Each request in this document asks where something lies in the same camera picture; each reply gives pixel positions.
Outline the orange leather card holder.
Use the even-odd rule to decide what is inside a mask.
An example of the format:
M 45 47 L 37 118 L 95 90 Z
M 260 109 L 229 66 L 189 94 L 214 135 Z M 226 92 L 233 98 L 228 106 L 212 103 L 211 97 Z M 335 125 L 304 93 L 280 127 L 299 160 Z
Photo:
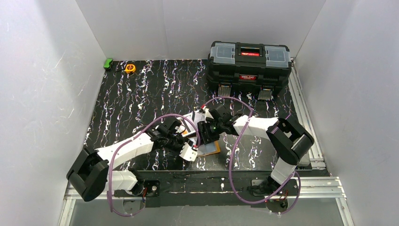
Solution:
M 209 144 L 201 145 L 197 152 L 198 152 L 198 157 L 203 157 L 203 156 L 208 156 L 212 154 L 217 154 L 220 153 L 221 149 L 219 146 L 219 142 L 215 141 Z

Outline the white plastic basket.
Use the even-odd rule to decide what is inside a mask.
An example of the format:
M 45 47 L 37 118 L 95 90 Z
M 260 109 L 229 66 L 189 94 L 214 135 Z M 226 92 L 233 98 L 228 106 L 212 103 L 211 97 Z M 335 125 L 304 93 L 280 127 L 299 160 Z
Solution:
M 190 112 L 188 114 L 176 117 L 180 121 L 176 134 L 181 134 L 183 137 L 197 137 L 198 123 L 205 120 L 205 114 L 199 110 Z

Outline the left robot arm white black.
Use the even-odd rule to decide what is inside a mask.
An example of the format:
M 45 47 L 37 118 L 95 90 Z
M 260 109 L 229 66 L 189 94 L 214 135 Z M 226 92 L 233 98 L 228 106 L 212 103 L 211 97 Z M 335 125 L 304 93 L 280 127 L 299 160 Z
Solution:
M 113 145 L 84 147 L 72 164 L 66 178 L 85 202 L 97 198 L 102 192 L 113 194 L 124 190 L 133 196 L 141 195 L 145 179 L 133 170 L 117 170 L 125 162 L 156 149 L 177 152 L 186 161 L 196 159 L 198 142 L 182 135 L 182 120 L 170 114 L 163 122 L 153 121 L 130 138 Z

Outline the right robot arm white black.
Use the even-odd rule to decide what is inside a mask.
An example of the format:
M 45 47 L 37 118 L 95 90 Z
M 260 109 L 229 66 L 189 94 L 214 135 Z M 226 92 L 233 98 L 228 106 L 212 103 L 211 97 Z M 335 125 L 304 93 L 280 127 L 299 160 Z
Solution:
M 223 133 L 271 141 L 279 158 L 268 177 L 269 185 L 282 185 L 315 143 L 313 136 L 290 114 L 282 118 L 233 115 L 223 105 L 213 109 L 204 107 L 198 113 L 204 118 L 197 123 L 202 144 L 218 140 Z

